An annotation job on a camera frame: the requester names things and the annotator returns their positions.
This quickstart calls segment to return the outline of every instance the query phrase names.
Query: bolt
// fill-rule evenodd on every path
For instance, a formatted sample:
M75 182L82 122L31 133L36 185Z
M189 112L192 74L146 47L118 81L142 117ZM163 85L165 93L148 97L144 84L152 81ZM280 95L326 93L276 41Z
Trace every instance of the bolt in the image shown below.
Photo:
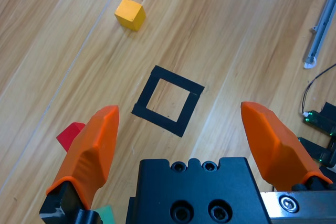
M280 206L287 212L294 214L299 210L297 202L289 196L282 196L279 199Z

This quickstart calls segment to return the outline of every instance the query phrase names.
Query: metal bracket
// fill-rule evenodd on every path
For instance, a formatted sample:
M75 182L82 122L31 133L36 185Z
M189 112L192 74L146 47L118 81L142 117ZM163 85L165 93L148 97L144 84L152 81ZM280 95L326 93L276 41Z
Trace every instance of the metal bracket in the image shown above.
M313 68L317 63L320 50L336 11L336 0L327 0L317 26L311 28L313 43L304 63L304 68Z

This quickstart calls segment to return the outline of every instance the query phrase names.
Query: black tape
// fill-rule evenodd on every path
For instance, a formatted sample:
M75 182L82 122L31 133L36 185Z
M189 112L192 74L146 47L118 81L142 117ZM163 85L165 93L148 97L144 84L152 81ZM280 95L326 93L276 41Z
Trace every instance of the black tape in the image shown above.
M146 108L160 79L190 92L177 122ZM155 66L137 103L134 105L132 114L182 137L203 89L204 87L196 82Z

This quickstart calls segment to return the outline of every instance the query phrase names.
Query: wood grain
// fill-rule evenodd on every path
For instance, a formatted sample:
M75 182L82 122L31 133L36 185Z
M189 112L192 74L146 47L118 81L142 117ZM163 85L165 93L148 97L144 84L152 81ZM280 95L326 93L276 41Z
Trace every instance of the wood grain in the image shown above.
M0 5L0 186L107 1L3 0Z
M86 8L96 4L94 0L87 5L81 1L75 1L78 6L73 12L88 12ZM147 15L137 33L120 27L114 18L120 1L112 0L108 5L22 157L1 161L3 171L7 163L18 160L0 195L3 223L41 223L38 211L45 190L66 154L55 136L71 122L87 122L98 109L109 104L120 107L117 149L108 182L96 194L93 207L112 205L116 223L125 222L129 197L135 195L139 161L144 158L166 158L172 163L187 162L191 157L201 162L218 162L222 156L245 156L259 189L270 190L247 145L240 118L242 101L256 101L269 107L298 136L326 144L328 138L304 125L299 113L308 81L335 61L334 20L317 67L302 68L311 37L309 28L318 20L325 0L135 0L143 4ZM63 41L62 53L35 63L33 70L29 68L37 62L33 55L52 51L44 49L43 40L50 30L39 31L34 53L25 60L31 59L30 65L19 68L5 92L7 100L0 101L6 101L0 109L8 107L11 116L9 108L18 99L17 94L29 97L37 87L32 82L39 81L43 88L35 89L34 98L20 104L14 113L16 118L12 117L12 125L27 129L26 134L36 126L69 68L70 64L62 63L60 55L73 56L85 39L82 36L76 43L73 27L56 16L48 22L51 30L63 29L68 33L64 38L60 34L53 37L53 41ZM84 17L79 24L89 27ZM54 67L62 64L63 71ZM130 113L155 65L205 87L182 138ZM32 78L28 71L37 71L39 75ZM319 110L325 101L335 101L331 81L335 77L336 72L330 71L315 82L307 98L307 109ZM184 101L184 92L161 82L149 108L175 118ZM18 126L13 122L21 115ZM9 125L1 132L22 150L26 137L23 133L14 136L16 131L8 132ZM6 155L20 152L14 148L2 151Z

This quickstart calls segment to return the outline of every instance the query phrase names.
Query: black cable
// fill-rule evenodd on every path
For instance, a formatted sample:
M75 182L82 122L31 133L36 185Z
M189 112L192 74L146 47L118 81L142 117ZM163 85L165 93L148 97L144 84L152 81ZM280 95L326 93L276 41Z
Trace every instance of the black cable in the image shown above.
M305 103L306 103L306 97L307 97L307 93L308 93L308 90L310 89L310 86L313 84L313 82L319 78L321 75L323 75L325 72L327 72L328 70L332 69L333 67L336 66L336 63L330 67L328 67L325 71L321 72L320 74L318 74L309 84L308 86L306 87L304 93L303 93L303 99L302 99L302 113L304 113L304 107L305 107Z

